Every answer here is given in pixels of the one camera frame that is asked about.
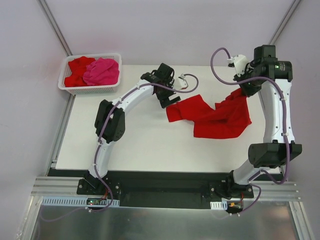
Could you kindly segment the white plastic basket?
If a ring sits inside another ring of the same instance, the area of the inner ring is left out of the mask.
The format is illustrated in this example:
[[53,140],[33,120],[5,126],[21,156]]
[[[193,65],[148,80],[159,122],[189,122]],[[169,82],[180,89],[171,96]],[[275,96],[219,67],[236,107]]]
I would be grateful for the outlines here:
[[87,58],[94,58],[98,60],[102,59],[112,59],[118,63],[119,77],[115,84],[102,85],[102,86],[72,86],[68,87],[65,85],[65,79],[72,75],[72,71],[69,67],[69,62],[82,57],[82,55],[71,55],[66,57],[61,65],[61,71],[58,79],[58,88],[61,90],[66,90],[72,95],[79,94],[103,94],[103,93],[113,93],[117,90],[118,85],[121,81],[121,71],[122,71],[122,56],[118,53],[103,53],[103,54],[85,54],[83,55]]

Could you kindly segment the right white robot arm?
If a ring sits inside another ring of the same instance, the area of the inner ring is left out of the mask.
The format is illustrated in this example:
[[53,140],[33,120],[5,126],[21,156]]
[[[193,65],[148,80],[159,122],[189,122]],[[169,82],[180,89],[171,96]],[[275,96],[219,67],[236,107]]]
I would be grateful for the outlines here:
[[291,125],[290,96],[293,65],[279,60],[274,45],[254,49],[253,60],[242,55],[229,56],[229,67],[235,69],[236,81],[246,97],[258,94],[265,119],[262,143],[248,148],[248,159],[226,178],[225,193],[232,198],[249,188],[260,174],[285,166],[302,153]]

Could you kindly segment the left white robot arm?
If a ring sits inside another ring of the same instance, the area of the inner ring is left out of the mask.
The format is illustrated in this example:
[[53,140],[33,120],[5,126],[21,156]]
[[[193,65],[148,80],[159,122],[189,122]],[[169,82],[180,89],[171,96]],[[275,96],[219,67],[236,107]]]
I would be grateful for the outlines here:
[[146,72],[138,83],[124,95],[113,101],[100,102],[94,122],[97,135],[97,149],[94,160],[84,175],[84,183],[96,195],[103,193],[106,182],[102,179],[108,172],[108,162],[112,148],[124,135],[126,130],[126,114],[146,98],[156,95],[160,106],[166,107],[181,100],[173,88],[175,71],[172,67],[161,63],[158,69]]

